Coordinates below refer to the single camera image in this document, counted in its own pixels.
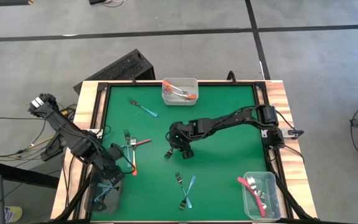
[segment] fork with orange handle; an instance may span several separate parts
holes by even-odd
[[[179,89],[178,87],[172,85],[168,81],[163,81],[162,83],[165,85],[165,88],[164,88],[165,91],[168,91],[170,93],[173,93],[173,94],[176,94],[178,96],[181,96],[181,97],[185,98],[186,100],[195,100],[195,99],[197,99],[196,95],[188,94],[187,91],[183,91],[183,90]],[[177,93],[176,91],[173,90],[173,88],[176,89],[176,90],[179,90],[181,93]]]

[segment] concrete floor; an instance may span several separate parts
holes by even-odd
[[[258,0],[252,6],[258,27],[358,24],[358,1]],[[50,0],[0,7],[0,37],[217,27],[250,27],[244,1],[127,0],[110,9],[86,0]],[[358,153],[349,136],[349,119],[358,109],[358,30],[260,38],[270,76],[284,80],[295,124],[306,132],[300,144],[319,217],[358,223]],[[40,92],[53,93],[65,106],[76,103],[73,85],[136,48],[158,79],[225,78],[229,70],[238,79],[262,78],[251,33],[0,42],[0,116],[30,117],[28,104]],[[40,121],[0,120],[0,154],[26,147],[41,127]],[[47,125],[42,138],[52,133]],[[354,135],[358,145],[358,129]],[[59,164],[53,160],[36,169],[46,173]],[[45,220],[54,191],[19,189],[7,201],[25,208],[21,223]],[[37,195],[45,206],[35,207],[38,202],[24,195]]]

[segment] wooden table edge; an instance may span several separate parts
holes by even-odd
[[[198,80],[198,82],[209,82],[209,83],[230,83],[231,80]],[[264,82],[267,87],[268,99],[271,105],[275,105],[276,109],[281,112],[284,117],[293,125],[291,111],[288,105],[287,94],[285,93],[285,88],[282,80],[237,80],[238,83],[255,83],[255,82]],[[89,129],[91,127],[91,120],[93,116],[93,110],[95,106],[95,99],[98,90],[99,83],[133,83],[131,80],[114,80],[114,81],[84,81],[81,87],[80,97],[78,99],[77,111],[74,118],[74,123],[81,129]],[[162,80],[139,80],[136,83],[162,83]],[[99,108],[103,108],[104,103],[99,104]],[[279,118],[281,128],[289,128],[288,125],[284,122],[283,119]],[[299,143],[297,140],[286,140],[286,145],[300,151]],[[306,175],[305,165],[302,163],[301,158],[296,155],[291,154],[291,152],[280,151],[282,155],[283,168],[285,171],[286,182],[288,185],[289,191],[293,194],[296,201],[303,207],[306,213],[312,217],[317,217],[316,210],[313,203],[313,198],[311,196],[311,191],[309,187],[308,178]],[[66,153],[64,160],[64,168],[66,173],[68,173],[68,166],[70,164],[71,153]],[[72,170],[71,170],[71,180],[69,188],[69,198],[76,194],[76,191],[79,187],[80,171],[82,169],[82,163],[78,160],[73,161]],[[291,191],[291,189],[296,188],[296,194]],[[280,199],[280,208],[283,207],[282,194],[279,191]],[[65,199],[66,199],[66,188],[63,172],[60,174],[60,181],[58,189],[55,196],[55,201],[52,208],[51,219],[59,216],[63,209],[65,208]],[[83,209],[83,201],[81,203],[80,218],[85,217],[85,210]]]

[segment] yellow object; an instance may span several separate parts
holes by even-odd
[[[14,223],[19,221],[23,215],[23,210],[17,206],[5,206],[5,222]]]

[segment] black box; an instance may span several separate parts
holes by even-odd
[[[155,80],[153,65],[137,49],[129,52],[84,81],[133,80],[134,78],[135,80]],[[82,82],[73,88],[77,94],[80,94],[81,87]]]

